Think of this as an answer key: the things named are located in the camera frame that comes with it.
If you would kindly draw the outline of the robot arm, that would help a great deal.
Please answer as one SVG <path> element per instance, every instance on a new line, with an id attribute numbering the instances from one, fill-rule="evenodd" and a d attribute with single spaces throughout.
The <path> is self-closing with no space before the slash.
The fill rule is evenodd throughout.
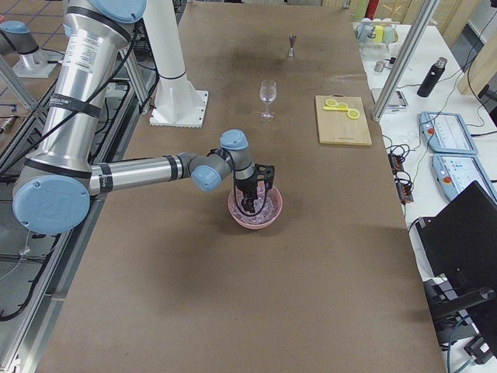
<path id="1" fill-rule="evenodd" d="M 25 23 L 1 22 L 1 56 L 17 54 L 19 61 L 12 70 L 20 78 L 49 78 L 56 61 L 43 51 Z"/>
<path id="2" fill-rule="evenodd" d="M 203 123 L 208 94 L 186 77 L 170 1 L 70 1 L 64 24 L 70 37 L 45 127 L 12 189 L 22 226 L 56 235 L 86 218 L 94 196 L 186 178 L 211 191 L 231 176 L 236 208 L 256 213 L 260 172 L 240 130 L 224 132 L 205 156 L 126 161 L 117 152 L 149 99 L 154 125 Z"/>

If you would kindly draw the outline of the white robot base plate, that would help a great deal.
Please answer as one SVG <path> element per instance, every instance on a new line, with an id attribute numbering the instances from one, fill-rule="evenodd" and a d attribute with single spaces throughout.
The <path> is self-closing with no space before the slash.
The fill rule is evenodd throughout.
<path id="1" fill-rule="evenodd" d="M 159 77 L 150 124 L 202 127 L 209 92 L 187 77 L 173 3 L 148 1 L 144 24 Z"/>

